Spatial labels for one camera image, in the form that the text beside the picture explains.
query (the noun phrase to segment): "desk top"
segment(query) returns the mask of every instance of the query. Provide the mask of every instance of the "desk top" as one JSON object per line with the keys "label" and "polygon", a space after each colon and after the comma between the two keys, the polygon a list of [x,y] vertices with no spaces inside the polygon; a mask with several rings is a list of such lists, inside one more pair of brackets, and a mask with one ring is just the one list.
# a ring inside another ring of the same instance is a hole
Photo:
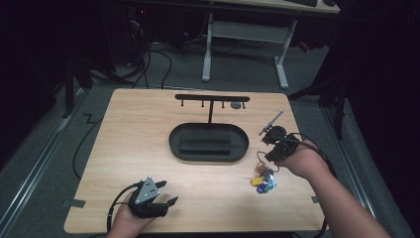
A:
{"label": "desk top", "polygon": [[[213,113],[213,123],[235,124],[247,133],[250,145],[245,156],[227,164],[177,159],[168,144],[172,129],[185,122],[205,123],[209,112],[209,103],[201,107],[201,101],[180,106],[174,98],[177,93],[249,96],[246,109],[233,109],[226,102],[222,108],[215,102]],[[250,185],[256,176],[257,152],[272,149],[261,142],[259,132],[280,109],[284,113],[274,125],[298,132],[287,97],[280,93],[115,90],[75,195],[86,203],[70,208],[65,231],[105,232],[112,201],[123,188],[147,176],[167,180],[156,202],[179,199],[146,233],[319,230],[324,215],[313,203],[315,194],[305,179],[280,169],[274,174],[277,187],[269,193],[258,194]]]}
{"label": "desk top", "polygon": [[284,0],[214,0],[214,2],[232,3],[232,4],[246,4],[270,8],[282,8],[287,10],[297,10],[316,13],[334,13],[340,12],[340,8],[336,5],[334,7],[327,6],[322,0],[318,0],[316,7],[309,7],[302,4],[287,2]]}

